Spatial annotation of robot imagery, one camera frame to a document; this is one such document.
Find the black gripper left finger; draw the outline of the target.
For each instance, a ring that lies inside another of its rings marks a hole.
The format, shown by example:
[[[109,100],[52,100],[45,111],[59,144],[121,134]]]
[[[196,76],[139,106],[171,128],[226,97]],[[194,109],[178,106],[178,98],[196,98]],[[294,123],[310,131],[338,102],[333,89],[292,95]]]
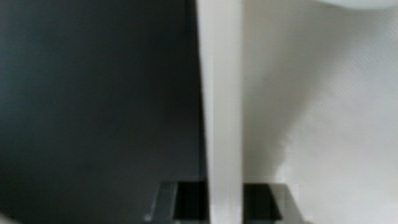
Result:
[[[143,224],[209,224],[209,186],[203,181],[161,183]]]

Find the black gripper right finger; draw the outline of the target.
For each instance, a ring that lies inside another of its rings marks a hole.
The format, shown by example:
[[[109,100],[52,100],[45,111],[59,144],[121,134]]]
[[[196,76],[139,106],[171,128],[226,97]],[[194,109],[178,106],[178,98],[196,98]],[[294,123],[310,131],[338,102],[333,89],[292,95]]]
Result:
[[[244,224],[312,224],[285,184],[244,185]]]

